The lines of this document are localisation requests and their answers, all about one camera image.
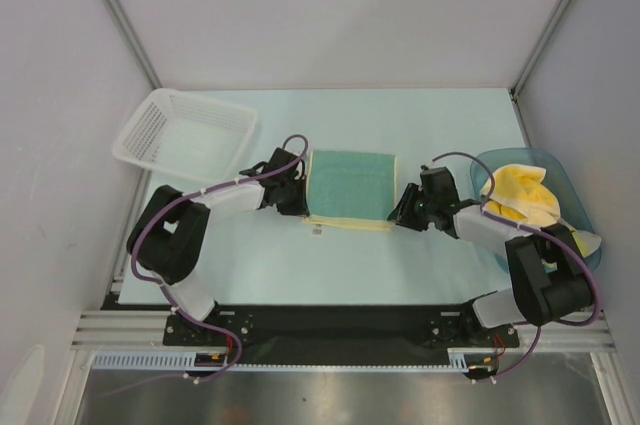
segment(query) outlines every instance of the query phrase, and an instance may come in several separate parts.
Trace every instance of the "yellow cloth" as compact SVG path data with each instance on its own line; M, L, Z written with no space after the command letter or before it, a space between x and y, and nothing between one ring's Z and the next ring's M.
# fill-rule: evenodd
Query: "yellow cloth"
M373 230L388 232L391 230L391 223L382 220L366 220L364 218L333 218L321 217L320 215L309 215L302 219L304 222L315 225L327 225L329 227L352 228L355 230Z
M542 184L547 171L541 167L517 163L500 167L493 176L496 188L487 203L487 210L504 217L536 227L548 227L560 222L573 233L583 257L600 248L598 235L576 230L560 217L560 204L556 196ZM487 180L480 193L486 195L491 188Z

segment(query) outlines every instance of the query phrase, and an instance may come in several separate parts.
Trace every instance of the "black mounting plate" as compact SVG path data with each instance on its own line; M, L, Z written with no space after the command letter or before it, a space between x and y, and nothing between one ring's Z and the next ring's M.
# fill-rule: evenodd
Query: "black mounting plate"
M480 327L470 304L221 305L216 313L206 321L238 335L244 348L241 363L252 365L447 365L448 348L493 349L496 334L507 348L520 345L509 325ZM163 344L206 347L227 342L222 334L171 315Z

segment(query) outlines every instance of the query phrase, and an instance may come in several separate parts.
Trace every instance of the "light blue table surface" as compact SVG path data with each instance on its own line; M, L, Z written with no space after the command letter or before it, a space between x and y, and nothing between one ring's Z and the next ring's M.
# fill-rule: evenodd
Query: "light blue table surface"
M259 124L242 168L268 160L293 134L313 148L398 157L398 193L419 180L420 165L447 151L479 154L524 141L506 89L268 90L201 92L255 108ZM294 150L299 145L292 142ZM471 195L469 162L448 158L460 198ZM153 173L160 185L201 185ZM198 273L221 303L459 303L509 287L482 247L436 230L374 232L323 227L274 209L236 215L207 231ZM166 303L159 289L127 270L123 304Z

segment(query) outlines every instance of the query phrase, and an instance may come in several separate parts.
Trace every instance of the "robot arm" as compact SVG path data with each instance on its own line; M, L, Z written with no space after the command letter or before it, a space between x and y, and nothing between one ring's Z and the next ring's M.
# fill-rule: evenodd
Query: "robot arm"
M482 326L523 320L542 326L593 303L584 272L566 250L492 220L473 200L460 201L447 168L423 167L420 181L420 185L407 186L389 220L416 231L433 224L453 238L482 245L508 261L512 288L479 297L473 303ZM555 224L542 230L579 254L565 226ZM557 270L547 273L544 262L556 263Z
M266 174L294 159L296 155L277 148L269 162L261 162L240 174L249 177ZM291 168L271 178L238 184L181 203L162 217L147 235L140 246L138 263L154 278L162 280L180 308L195 319L204 320L216 307L216 301L202 286L195 269L207 226L236 213L269 206L275 206L282 215L308 215L304 185L304 170L300 173ZM181 195L182 192L169 185L154 192L129 235L129 253L151 219Z

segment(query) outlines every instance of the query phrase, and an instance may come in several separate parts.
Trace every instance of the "blue plastic bowl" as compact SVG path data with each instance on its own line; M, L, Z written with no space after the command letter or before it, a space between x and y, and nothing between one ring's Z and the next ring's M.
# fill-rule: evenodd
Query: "blue plastic bowl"
M564 171L558 159L553 155L536 148L503 148L501 150L491 150L481 153L478 155L478 158L486 163L492 172L511 163L545 168L547 174L542 183L551 190L558 199L562 218L578 230L595 233L591 221L587 216L587 212L585 212L582 202L580 202L573 185L571 185L571 180L569 180L567 172ZM489 179L489 175L476 162L471 164L470 171L473 193L476 200L480 200L482 198L480 196L480 189ZM602 252L598 249L585 259L591 270L595 270L598 267L601 256ZM507 261L499 255L496 255L496 259L498 260L500 268L509 272Z

